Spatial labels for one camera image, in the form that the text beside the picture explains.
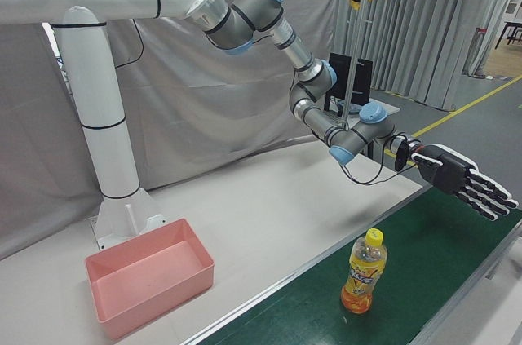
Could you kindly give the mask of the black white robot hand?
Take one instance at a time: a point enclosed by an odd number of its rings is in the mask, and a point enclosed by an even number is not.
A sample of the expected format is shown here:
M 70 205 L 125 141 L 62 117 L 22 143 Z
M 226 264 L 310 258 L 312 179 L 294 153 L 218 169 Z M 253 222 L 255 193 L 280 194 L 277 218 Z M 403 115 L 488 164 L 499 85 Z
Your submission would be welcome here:
M 442 144 L 419 145 L 409 157 L 431 186 L 490 221 L 508 215 L 519 205 L 500 183 L 481 173 L 474 161 Z

